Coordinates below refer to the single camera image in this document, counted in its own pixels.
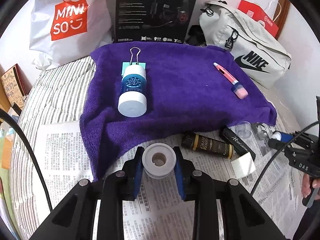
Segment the person's right hand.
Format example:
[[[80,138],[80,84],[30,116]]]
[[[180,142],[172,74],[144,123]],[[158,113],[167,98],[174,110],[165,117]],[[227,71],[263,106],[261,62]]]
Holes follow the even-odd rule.
[[[319,186],[320,186],[319,179],[311,179],[308,174],[304,174],[303,180],[302,180],[302,189],[301,189],[303,198],[306,198],[311,194],[311,188],[319,189]]]

